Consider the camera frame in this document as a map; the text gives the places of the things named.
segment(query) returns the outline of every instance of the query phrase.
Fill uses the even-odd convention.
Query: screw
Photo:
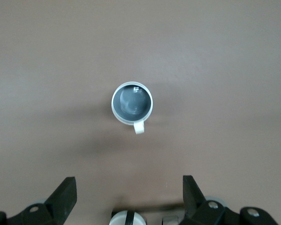
[[[219,206],[217,205],[217,203],[215,202],[209,202],[208,203],[209,207],[212,208],[212,209],[217,209]]]
[[[253,217],[259,217],[259,213],[255,209],[248,209],[248,213]]]
[[[38,211],[38,207],[37,206],[34,206],[32,207],[29,212],[35,212],[35,211]]]

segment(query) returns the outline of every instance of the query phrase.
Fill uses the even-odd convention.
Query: mug rim
[[[124,119],[123,117],[121,117],[121,116],[118,115],[118,113],[117,113],[117,111],[115,110],[114,105],[113,105],[113,101],[114,101],[114,97],[115,97],[116,93],[117,93],[120,89],[122,89],[123,87],[129,86],[129,85],[136,85],[136,86],[139,86],[139,87],[143,88],[143,89],[148,93],[148,95],[149,95],[149,97],[150,97],[150,101],[151,101],[150,109],[149,109],[148,113],[147,113],[143,118],[141,118],[141,119],[139,119],[139,120],[134,120],[134,121],[132,121],[132,120],[126,120],[126,119]],[[121,84],[120,86],[118,86],[118,88],[117,88],[117,89],[114,91],[114,93],[113,93],[113,96],[112,96],[112,99],[111,99],[111,109],[112,109],[112,112],[113,112],[113,114],[115,115],[115,117],[116,117],[120,122],[122,122],[122,123],[124,123],[124,124],[127,124],[127,125],[134,125],[135,123],[138,123],[138,122],[141,122],[141,121],[146,121],[146,120],[148,119],[148,117],[151,115],[151,112],[152,112],[152,110],[153,110],[153,98],[152,98],[151,92],[149,91],[149,89],[148,89],[145,85],[143,85],[142,83],[136,82],[136,81],[129,81],[129,82],[123,83],[123,84]]]

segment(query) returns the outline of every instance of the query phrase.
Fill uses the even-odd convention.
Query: white mug
[[[133,125],[136,134],[144,133],[144,121],[153,109],[149,89],[138,82],[126,82],[114,92],[111,109],[115,117],[124,124]]]

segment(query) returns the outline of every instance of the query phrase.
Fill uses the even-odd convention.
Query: white cap
[[[116,215],[113,216],[113,218],[109,222],[109,225],[125,225],[126,216],[127,211],[118,212]],[[146,225],[146,221],[140,214],[135,212],[133,225]]]

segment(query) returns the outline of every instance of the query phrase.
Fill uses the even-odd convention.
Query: black strap
[[[133,220],[134,220],[134,211],[128,210],[125,225],[133,225]]]

